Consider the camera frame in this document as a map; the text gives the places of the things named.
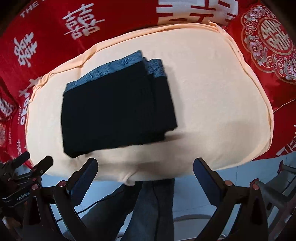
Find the black pants with grey waistband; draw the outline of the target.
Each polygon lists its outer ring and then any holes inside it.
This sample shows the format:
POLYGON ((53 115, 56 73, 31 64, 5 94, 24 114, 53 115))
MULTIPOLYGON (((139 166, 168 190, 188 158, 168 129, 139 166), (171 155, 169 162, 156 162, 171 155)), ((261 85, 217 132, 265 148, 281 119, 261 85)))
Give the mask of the black pants with grey waistband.
POLYGON ((63 150, 72 158, 161 142, 177 126, 162 60, 141 51, 95 68, 63 93, 63 150))

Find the person's blue jeans leg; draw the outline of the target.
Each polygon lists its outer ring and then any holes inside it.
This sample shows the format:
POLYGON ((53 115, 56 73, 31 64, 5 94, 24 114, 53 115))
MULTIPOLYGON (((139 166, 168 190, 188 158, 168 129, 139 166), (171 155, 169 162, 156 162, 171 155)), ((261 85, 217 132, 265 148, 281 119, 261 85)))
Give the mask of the person's blue jeans leg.
POLYGON ((174 179, 123 184, 96 203, 82 221, 94 240, 116 240, 130 214, 121 240, 174 240, 174 186, 174 179))

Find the peach cushion cloth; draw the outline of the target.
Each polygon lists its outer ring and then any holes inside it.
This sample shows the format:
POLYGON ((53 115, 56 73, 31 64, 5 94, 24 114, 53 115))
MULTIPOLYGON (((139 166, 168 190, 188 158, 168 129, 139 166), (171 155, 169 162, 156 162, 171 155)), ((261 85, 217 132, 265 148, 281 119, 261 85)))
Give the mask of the peach cushion cloth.
POLYGON ((214 23, 187 23, 99 42, 45 74, 27 101, 25 132, 33 164, 53 158, 49 175, 68 178, 93 157, 99 164, 97 180, 132 185, 191 174, 198 157, 213 170, 245 164, 270 148, 273 126, 270 101, 233 38, 214 23), (177 129, 163 142, 68 157, 61 132, 67 83, 138 50, 163 61, 177 129))

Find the red bedspread with white characters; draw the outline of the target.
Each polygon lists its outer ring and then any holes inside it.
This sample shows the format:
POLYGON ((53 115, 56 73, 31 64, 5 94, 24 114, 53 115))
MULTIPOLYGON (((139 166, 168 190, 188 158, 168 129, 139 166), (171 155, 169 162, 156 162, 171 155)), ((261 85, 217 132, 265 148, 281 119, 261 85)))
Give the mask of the red bedspread with white characters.
MULTIPOLYGON (((227 30, 239 1, 1 1, 1 161, 26 150, 27 108, 38 78, 94 44, 147 27, 214 22, 227 30)), ((295 45, 295 1, 260 1, 295 45)), ((263 158, 295 152, 295 100, 274 110, 263 158)))

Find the red embroidered pillow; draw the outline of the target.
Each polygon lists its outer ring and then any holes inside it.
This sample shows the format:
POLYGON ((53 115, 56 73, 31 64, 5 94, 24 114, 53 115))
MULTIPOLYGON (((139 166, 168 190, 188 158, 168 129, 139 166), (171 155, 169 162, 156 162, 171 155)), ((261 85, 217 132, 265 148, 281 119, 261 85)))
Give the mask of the red embroidered pillow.
POLYGON ((260 1, 239 1, 238 15, 226 31, 259 79, 273 110, 295 100, 295 45, 273 12, 260 1))

